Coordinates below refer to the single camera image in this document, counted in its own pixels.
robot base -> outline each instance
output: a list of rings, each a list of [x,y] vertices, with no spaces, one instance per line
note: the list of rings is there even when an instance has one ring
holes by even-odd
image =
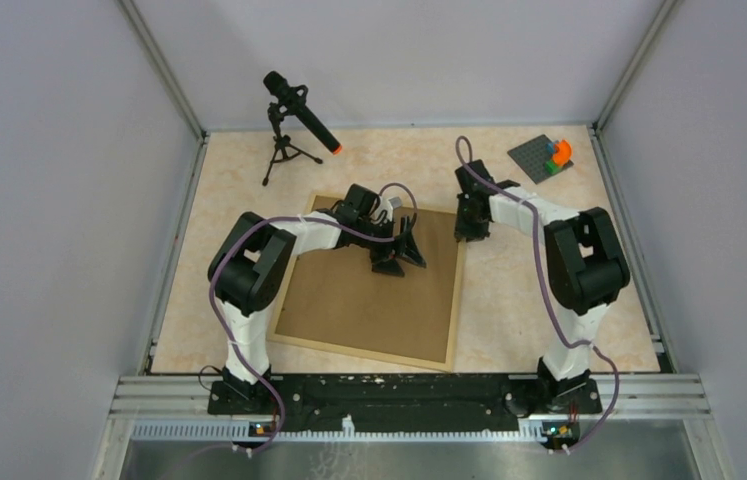
[[[579,414],[602,412],[591,379],[555,395],[558,385],[540,375],[506,373],[284,374],[269,380],[285,403],[288,432],[339,431],[347,415],[360,432],[513,431],[518,418],[567,413],[574,402]],[[248,392],[233,387],[225,380],[211,385],[209,414],[275,414],[261,384]]]

wooden board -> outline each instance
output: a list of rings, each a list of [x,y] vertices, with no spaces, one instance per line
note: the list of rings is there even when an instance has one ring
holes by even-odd
[[[342,195],[312,195],[306,211]],[[400,208],[395,218],[411,213]],[[373,273],[357,246],[314,251],[288,267],[268,340],[327,352],[452,371],[464,244],[455,213],[420,208],[414,237],[427,268],[401,262],[405,277]]]

tripod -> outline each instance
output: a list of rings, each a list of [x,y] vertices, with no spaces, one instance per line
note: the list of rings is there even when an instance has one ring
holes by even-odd
[[[310,153],[306,152],[305,150],[300,149],[296,145],[291,143],[291,137],[288,135],[282,135],[282,129],[279,126],[279,124],[282,123],[282,120],[285,119],[285,116],[288,114],[287,108],[285,111],[281,111],[281,107],[277,103],[270,103],[270,106],[267,107],[267,118],[270,120],[270,125],[273,127],[273,158],[270,159],[270,166],[267,167],[267,174],[264,176],[264,180],[261,181],[261,185],[267,186],[267,184],[270,182],[270,172],[273,170],[273,165],[277,163],[284,163],[290,160],[293,160],[294,158],[305,155],[306,157],[314,160],[314,163],[321,164],[323,163],[323,160],[311,155]],[[295,152],[288,155],[287,149],[293,149]],[[282,152],[282,157],[277,158],[279,156],[279,152]]]

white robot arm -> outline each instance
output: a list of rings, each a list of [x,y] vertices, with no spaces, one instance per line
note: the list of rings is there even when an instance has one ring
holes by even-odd
[[[273,227],[285,230],[296,237],[291,257],[312,250],[330,250],[337,246],[341,230],[332,225],[310,221],[313,218],[334,221],[334,218],[328,214],[313,212],[301,216],[299,222],[276,222],[272,224]],[[267,308],[252,312],[249,316],[244,315],[233,303],[221,301],[220,304],[223,309],[223,316],[226,317],[226,322],[235,334],[235,340],[244,358],[247,359],[252,368],[263,374],[270,367],[270,360],[267,358],[267,326],[273,317],[276,301],[273,300]],[[256,382],[255,376],[241,364],[232,348],[231,340],[228,340],[228,344],[229,356],[226,360],[226,368],[236,378],[254,384]]]
[[[490,183],[481,160],[467,167]],[[501,223],[532,236],[534,211],[538,213],[538,241],[545,246],[547,270],[553,298],[553,310],[558,326],[568,341],[565,345],[554,337],[547,353],[541,358],[538,371],[552,376],[564,393],[581,380],[587,379],[590,347],[597,335],[600,321],[609,304],[617,299],[619,290],[629,283],[629,268],[608,213],[601,208],[577,211],[556,205],[525,190],[510,180],[497,185],[509,195],[496,193],[477,182],[465,167],[456,170],[461,186],[456,238],[476,241],[490,235],[490,222]],[[593,247],[593,253],[583,257],[580,245]],[[571,344],[579,345],[569,348]]]
[[[397,259],[420,267],[426,266],[411,233],[415,219],[400,219],[400,234],[392,241],[365,240],[343,232],[338,226],[370,237],[388,239],[393,236],[394,209],[399,206],[398,197],[385,200],[371,190],[352,185],[346,198],[330,210],[320,210],[301,215],[294,221],[277,221],[262,227],[229,260],[220,273],[215,295],[234,334],[234,343],[256,372],[263,374],[270,368],[267,327],[273,316],[275,296],[291,258],[312,250],[359,245],[370,250],[372,269],[377,273],[403,276]],[[214,276],[231,246],[262,220],[251,212],[241,216],[214,257],[208,270],[209,279]],[[259,257],[250,258],[255,253]],[[244,389],[247,385],[254,385],[257,378],[243,366],[231,340],[228,346],[226,369]]]

gray wall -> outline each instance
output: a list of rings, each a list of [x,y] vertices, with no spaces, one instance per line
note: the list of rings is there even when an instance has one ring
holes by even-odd
[[[194,154],[113,1],[0,2],[0,479],[90,474]]]
[[[137,3],[204,126],[250,129],[270,70],[331,125],[591,121],[660,0]]]
[[[680,6],[607,145],[675,356],[747,478],[747,2]]]

